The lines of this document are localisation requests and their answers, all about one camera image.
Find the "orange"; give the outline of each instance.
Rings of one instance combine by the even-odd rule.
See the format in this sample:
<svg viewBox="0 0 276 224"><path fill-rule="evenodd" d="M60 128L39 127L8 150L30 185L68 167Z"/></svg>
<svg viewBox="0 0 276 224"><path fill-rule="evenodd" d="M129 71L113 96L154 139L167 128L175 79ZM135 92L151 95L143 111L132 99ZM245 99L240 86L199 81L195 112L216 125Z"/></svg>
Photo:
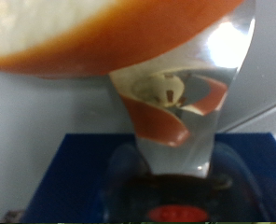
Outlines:
<svg viewBox="0 0 276 224"><path fill-rule="evenodd" d="M187 42L242 2L81 0L73 1L71 8L63 7L68 1L52 0L50 3L49 0L40 0L39 5L36 2L33 6L30 2L35 1L3 1L4 4L15 3L17 11L11 11L12 8L4 10L0 17L9 13L19 19L14 25L8 23L6 32L0 32L0 50L10 45L9 50L0 54L0 71L49 78L104 75L152 59ZM96 13L88 13L86 16L84 11L81 20L73 23L71 19L71 25L58 32L56 24L61 26L65 23L65 17L76 14L83 8L78 2L86 4L83 6L87 8L94 8L97 3L102 4ZM20 7L25 8L26 3L30 6L27 6L25 14L19 14ZM33 13L33 17L27 14L28 11ZM60 16L54 19L52 13ZM25 20L25 25L17 31L19 22ZM48 30L46 27L49 24L55 25ZM45 29L52 35L44 36ZM16 33L21 38L12 40L11 37L16 36ZM24 33L27 33L27 38L24 38L26 40L35 39L37 34L41 34L42 38L37 43L27 43L24 48L13 50L11 47L18 46L24 40Z"/></svg>

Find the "blue surface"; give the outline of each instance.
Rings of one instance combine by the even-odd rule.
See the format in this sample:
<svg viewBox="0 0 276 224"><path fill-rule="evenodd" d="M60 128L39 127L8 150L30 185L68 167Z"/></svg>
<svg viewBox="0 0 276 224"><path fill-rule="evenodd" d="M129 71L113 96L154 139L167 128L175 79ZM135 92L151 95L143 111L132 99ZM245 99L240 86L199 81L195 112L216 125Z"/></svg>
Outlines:
<svg viewBox="0 0 276 224"><path fill-rule="evenodd" d="M276 221L276 141L268 133L218 134L232 147L261 188L271 221ZM102 222L96 203L114 150L131 134L67 134L21 222Z"/></svg>

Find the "red object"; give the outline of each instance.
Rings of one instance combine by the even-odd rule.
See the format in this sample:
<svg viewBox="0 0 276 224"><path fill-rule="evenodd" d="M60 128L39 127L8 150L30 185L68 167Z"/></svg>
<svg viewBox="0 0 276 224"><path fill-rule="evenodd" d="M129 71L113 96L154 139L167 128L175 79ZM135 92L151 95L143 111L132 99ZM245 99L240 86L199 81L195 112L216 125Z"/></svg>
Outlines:
<svg viewBox="0 0 276 224"><path fill-rule="evenodd" d="M148 217L156 222L200 222L208 219L201 208L190 205L162 205L149 211Z"/></svg>

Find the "dark base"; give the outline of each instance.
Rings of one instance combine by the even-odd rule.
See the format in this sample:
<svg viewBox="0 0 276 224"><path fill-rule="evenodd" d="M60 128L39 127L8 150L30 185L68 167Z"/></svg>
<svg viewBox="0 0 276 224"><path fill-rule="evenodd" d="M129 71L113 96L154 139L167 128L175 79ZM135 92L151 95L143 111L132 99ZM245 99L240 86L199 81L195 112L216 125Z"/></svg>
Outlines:
<svg viewBox="0 0 276 224"><path fill-rule="evenodd" d="M151 175L130 134L68 134L21 221L151 221L150 210L171 203L208 221L276 221L273 137L218 134L216 143L203 180Z"/></svg>

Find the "white pith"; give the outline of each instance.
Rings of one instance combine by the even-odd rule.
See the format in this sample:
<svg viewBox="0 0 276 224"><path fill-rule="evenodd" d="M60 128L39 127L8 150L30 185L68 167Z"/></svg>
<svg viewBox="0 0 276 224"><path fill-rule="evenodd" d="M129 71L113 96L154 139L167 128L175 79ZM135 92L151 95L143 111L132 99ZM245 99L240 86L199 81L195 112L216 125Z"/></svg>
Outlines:
<svg viewBox="0 0 276 224"><path fill-rule="evenodd" d="M116 0L0 0L0 57L69 31Z"/></svg>

